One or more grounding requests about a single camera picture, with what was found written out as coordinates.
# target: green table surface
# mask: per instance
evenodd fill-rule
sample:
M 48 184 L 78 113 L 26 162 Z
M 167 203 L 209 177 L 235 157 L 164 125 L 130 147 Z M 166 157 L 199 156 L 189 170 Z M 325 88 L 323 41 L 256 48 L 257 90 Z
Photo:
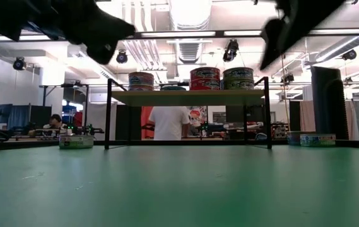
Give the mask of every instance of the green table surface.
M 0 226 L 359 226 L 359 149 L 0 151 Z

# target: can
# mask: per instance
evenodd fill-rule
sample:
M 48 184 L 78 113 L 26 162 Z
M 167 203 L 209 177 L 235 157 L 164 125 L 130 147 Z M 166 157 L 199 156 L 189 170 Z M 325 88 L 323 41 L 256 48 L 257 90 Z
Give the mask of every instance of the can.
M 186 89 L 181 86 L 164 86 L 160 90 L 161 91 L 186 91 Z
M 60 136 L 60 149 L 83 149 L 93 147 L 93 136 Z
M 254 81 L 249 79 L 224 80 L 224 90 L 253 90 Z
M 315 134 L 315 132 L 290 131 L 287 132 L 287 143 L 289 145 L 299 146 L 301 134 Z
M 154 86 L 146 84 L 129 85 L 129 91 L 153 91 Z
M 190 90 L 219 90 L 219 79 L 194 79 L 189 83 Z
M 223 72 L 224 80 L 249 79 L 254 80 L 254 70 L 248 67 L 235 67 Z
M 195 79 L 220 80 L 220 70 L 215 67 L 200 67 L 191 71 L 191 81 Z
M 301 134 L 301 146 L 330 147 L 336 145 L 335 134 Z
M 133 72 L 129 73 L 129 85 L 144 84 L 154 86 L 154 75 L 151 73 Z

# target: ceiling light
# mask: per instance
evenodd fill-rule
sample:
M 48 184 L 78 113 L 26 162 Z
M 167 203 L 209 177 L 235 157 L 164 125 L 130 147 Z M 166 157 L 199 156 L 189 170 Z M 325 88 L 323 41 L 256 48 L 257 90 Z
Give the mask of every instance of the ceiling light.
M 21 35 L 20 41 L 49 41 L 50 38 L 46 35 Z M 0 35 L 0 41 L 12 41 L 11 39 Z
M 354 35 L 357 36 L 359 35 L 359 28 L 342 28 L 342 29 L 317 29 L 317 30 L 312 30 L 310 32 L 310 35 Z
M 167 44 L 211 44 L 212 40 L 167 40 Z
M 143 38 L 189 38 L 189 37 L 214 37 L 216 32 L 144 32 Z
M 236 37 L 236 36 L 243 36 L 243 37 L 259 37 L 261 36 L 260 30 L 247 30 L 247 31 L 226 31 L 224 32 L 224 36 L 229 37 Z

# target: person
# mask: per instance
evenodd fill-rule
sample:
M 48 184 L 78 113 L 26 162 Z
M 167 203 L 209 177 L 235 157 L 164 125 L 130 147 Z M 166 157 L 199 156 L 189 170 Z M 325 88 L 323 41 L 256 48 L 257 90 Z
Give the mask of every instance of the person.
M 155 125 L 154 140 L 178 141 L 187 137 L 189 111 L 186 107 L 153 107 L 149 123 Z
M 60 115 L 53 114 L 49 119 L 49 123 L 45 124 L 43 126 L 43 129 L 60 129 L 60 133 L 62 133 L 63 131 L 65 131 L 65 126 L 66 126 L 66 124 L 63 124 L 61 122 Z M 29 136 L 34 136 L 35 135 L 35 130 L 30 130 L 28 135 Z

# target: air duct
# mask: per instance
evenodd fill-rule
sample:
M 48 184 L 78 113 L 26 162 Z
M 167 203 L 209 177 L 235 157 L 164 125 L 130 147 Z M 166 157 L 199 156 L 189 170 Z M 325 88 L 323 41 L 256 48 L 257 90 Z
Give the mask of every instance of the air duct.
M 211 0 L 170 0 L 172 30 L 207 30 L 211 15 Z M 203 44 L 176 44 L 183 63 L 194 64 L 202 53 Z
M 341 56 L 342 54 L 351 49 L 354 49 L 357 46 L 359 46 L 359 36 L 346 37 L 334 45 L 328 47 L 326 50 L 320 52 L 315 58 L 315 61 L 324 62 L 331 60 L 335 57 Z

